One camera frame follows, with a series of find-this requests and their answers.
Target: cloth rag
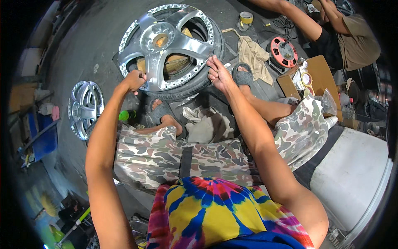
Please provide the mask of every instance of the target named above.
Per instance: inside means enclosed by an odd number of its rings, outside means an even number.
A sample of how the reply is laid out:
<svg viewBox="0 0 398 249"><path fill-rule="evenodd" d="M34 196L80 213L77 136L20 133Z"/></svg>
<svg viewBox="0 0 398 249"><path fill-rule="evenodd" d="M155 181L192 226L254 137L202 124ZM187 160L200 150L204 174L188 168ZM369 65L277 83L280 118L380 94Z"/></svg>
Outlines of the cloth rag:
<svg viewBox="0 0 398 249"><path fill-rule="evenodd" d="M264 62L269 58L269 53L266 52L258 43L254 42L250 37L239 35L235 29L223 29L223 33L233 31L239 37L238 54L239 62L245 62L250 65L253 71L254 80L262 79L264 82L272 86L273 79L265 67Z"/></svg>
<svg viewBox="0 0 398 249"><path fill-rule="evenodd" d="M234 137L234 129L229 126L229 119L219 113L214 107L195 109L184 107L182 115L189 120L185 125L188 131L188 143L217 143Z"/></svg>

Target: wheel rim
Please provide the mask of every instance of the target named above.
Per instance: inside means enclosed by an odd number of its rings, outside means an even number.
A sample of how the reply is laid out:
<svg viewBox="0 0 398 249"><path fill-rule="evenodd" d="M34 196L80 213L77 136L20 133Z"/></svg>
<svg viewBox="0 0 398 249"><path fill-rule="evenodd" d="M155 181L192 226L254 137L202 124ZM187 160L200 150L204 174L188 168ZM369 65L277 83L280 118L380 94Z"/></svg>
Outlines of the wheel rim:
<svg viewBox="0 0 398 249"><path fill-rule="evenodd" d="M164 20L157 20L153 16L154 13L167 9L178 9L178 11ZM181 32L183 25L195 17L204 22L208 33L207 41L199 41ZM138 27L142 30L139 41L126 46L129 37ZM157 39L162 37L166 37L166 41L160 47L156 46ZM208 57L213 53L213 48L213 25L202 11L185 4L166 4L149 10L127 29L119 46L119 68L123 77L126 77L127 64L137 57L144 57L147 82L141 90L164 91L181 86L194 77L206 64ZM172 53L190 56L195 59L195 63L178 79L166 81L163 76L164 63L167 56Z"/></svg>
<svg viewBox="0 0 398 249"><path fill-rule="evenodd" d="M80 81L72 89L69 98L68 115L70 128L81 140L89 137L86 130L100 116L104 109L100 87L92 81Z"/></svg>

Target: gray sandal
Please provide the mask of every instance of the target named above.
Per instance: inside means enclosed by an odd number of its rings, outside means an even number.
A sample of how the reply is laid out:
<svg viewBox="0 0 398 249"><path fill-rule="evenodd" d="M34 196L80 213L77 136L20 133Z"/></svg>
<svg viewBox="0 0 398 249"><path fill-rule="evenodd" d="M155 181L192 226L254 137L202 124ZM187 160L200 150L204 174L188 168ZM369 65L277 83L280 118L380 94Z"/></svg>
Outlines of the gray sandal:
<svg viewBox="0 0 398 249"><path fill-rule="evenodd" d="M150 109L151 110L152 110L152 105L153 105L153 103L155 101L156 101L156 99L152 100L151 103L150 103ZM172 109L170 108L169 104L167 104L167 102L165 102L165 101L162 101L162 103L160 105L155 107L155 109L149 113L149 116L152 118L152 121L156 125L160 125L161 124L160 119L164 115L171 115L175 120L177 120L177 118L175 117L175 115L174 115Z"/></svg>
<svg viewBox="0 0 398 249"><path fill-rule="evenodd" d="M243 67L247 70L245 71L238 71L238 67ZM253 72L250 66L247 63L240 62L238 63L234 69L232 70L232 79L235 81L235 83L240 86L240 85L248 85L250 88L252 88L253 84Z"/></svg>

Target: black strap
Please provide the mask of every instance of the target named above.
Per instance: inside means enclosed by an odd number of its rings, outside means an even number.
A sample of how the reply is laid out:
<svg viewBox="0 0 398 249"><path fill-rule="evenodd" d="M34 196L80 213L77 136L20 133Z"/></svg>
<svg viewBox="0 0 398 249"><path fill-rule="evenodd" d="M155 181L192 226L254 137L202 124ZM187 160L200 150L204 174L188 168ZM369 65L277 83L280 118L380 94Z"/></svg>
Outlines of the black strap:
<svg viewBox="0 0 398 249"><path fill-rule="evenodd" d="M179 162L179 178L191 175L192 150L193 147L185 147L182 150L181 161Z"/></svg>

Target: camouflage shorts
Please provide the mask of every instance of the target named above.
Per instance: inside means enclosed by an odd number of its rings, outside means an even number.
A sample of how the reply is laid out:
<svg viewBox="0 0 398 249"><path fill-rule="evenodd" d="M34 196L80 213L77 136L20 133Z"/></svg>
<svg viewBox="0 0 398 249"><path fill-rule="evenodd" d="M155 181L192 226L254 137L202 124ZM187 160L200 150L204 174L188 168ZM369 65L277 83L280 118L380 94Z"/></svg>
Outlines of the camouflage shorts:
<svg viewBox="0 0 398 249"><path fill-rule="evenodd" d="M279 153L294 171L325 144L328 127L315 100L307 97L291 115L276 123L273 134ZM189 144L176 139L173 126L142 135L121 124L115 173L127 185L156 190L159 185L178 179L181 154L187 146L193 147L191 176L215 176L241 186L262 184L240 137L212 144Z"/></svg>

